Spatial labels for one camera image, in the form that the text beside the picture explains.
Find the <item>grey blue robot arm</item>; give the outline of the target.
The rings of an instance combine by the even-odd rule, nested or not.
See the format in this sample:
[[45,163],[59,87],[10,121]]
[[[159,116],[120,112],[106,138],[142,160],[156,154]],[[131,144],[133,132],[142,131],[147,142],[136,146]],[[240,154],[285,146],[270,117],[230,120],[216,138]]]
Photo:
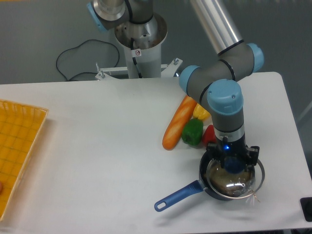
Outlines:
[[[261,49],[244,42],[220,0],[191,2],[218,61],[203,69],[188,66],[180,74],[183,91],[212,115],[216,144],[210,158],[227,166],[230,159],[247,168],[258,162],[259,147],[245,143],[243,97],[238,82],[264,63]],[[124,47],[129,78],[161,75],[160,46],[167,36],[164,19],[153,11],[150,0],[93,0],[87,8],[98,29],[114,29]]]

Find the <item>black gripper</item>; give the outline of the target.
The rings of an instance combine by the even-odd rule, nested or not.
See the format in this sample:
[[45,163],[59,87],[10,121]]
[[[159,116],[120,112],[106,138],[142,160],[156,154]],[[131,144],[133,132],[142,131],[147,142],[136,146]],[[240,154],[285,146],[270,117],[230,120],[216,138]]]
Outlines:
[[246,146],[245,135],[236,141],[229,141],[216,136],[216,143],[208,143],[206,147],[210,160],[219,162],[224,168],[225,159],[233,158],[244,164],[244,171],[256,166],[260,152],[259,146]]

